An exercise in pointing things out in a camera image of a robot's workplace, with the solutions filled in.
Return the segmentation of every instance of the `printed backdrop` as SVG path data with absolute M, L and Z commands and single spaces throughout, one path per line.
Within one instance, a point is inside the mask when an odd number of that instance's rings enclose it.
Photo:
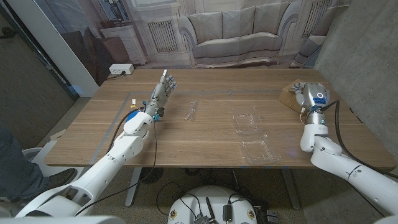
M 339 5 L 339 0 L 35 1 L 98 85 L 113 63 L 133 63 L 136 69 L 312 67 Z

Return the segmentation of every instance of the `white robotic arm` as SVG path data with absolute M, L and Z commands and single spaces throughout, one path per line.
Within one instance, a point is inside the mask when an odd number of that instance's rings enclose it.
M 329 102 L 329 91 L 313 83 L 297 83 L 293 88 L 307 115 L 300 146 L 313 152 L 311 163 L 345 179 L 389 213 L 398 215 L 398 183 L 342 154 L 341 146 L 328 137 L 322 108 Z
M 159 112 L 163 116 L 167 98 L 175 87 L 172 76 L 167 77 L 165 70 L 149 104 L 146 105 L 145 112 L 138 112 L 126 122 L 124 131 L 115 139 L 113 147 L 104 157 L 78 180 L 40 194 L 28 203 L 16 218 L 35 215 L 73 217 L 89 214 L 92 207 L 85 207 L 97 201 L 119 169 L 141 152 L 149 129 L 154 125 Z

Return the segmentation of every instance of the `floor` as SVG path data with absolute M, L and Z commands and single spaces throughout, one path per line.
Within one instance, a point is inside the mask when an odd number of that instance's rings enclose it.
M 89 98 L 79 98 L 53 130 L 43 139 L 67 128 Z M 127 223 L 167 223 L 167 217 L 161 214 L 155 205 L 158 191 L 168 182 L 176 182 L 184 190 L 208 183 L 204 178 L 212 173 L 217 185 L 233 188 L 231 169 L 201 170 L 196 176 L 188 176 L 184 169 L 164 169 L 159 181 L 154 184 L 140 184 L 134 205 L 124 206 L 126 192 L 115 195 L 95 205 L 92 215 L 116 215 Z M 343 181 L 319 169 L 293 169 L 298 197 L 302 209 L 294 210 L 278 169 L 235 169 L 240 186 L 244 186 L 256 200 L 263 200 L 270 209 L 279 214 L 280 223 L 374 223 L 381 216 L 352 187 Z M 101 197 L 117 192 L 129 185 L 132 168 L 123 167 Z M 160 209 L 168 213 L 174 200 L 176 189 L 169 186 L 160 195 Z

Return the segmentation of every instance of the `white power strip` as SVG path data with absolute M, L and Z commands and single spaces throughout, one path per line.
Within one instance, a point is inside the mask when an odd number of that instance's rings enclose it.
M 109 71 L 112 75 L 120 75 L 123 71 L 129 75 L 134 71 L 134 66 L 132 64 L 113 64 L 110 66 Z

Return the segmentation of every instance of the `person's leg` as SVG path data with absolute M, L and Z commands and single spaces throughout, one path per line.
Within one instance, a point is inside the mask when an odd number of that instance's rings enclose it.
M 49 178 L 27 161 L 16 138 L 0 127 L 0 196 L 28 199 L 45 190 Z

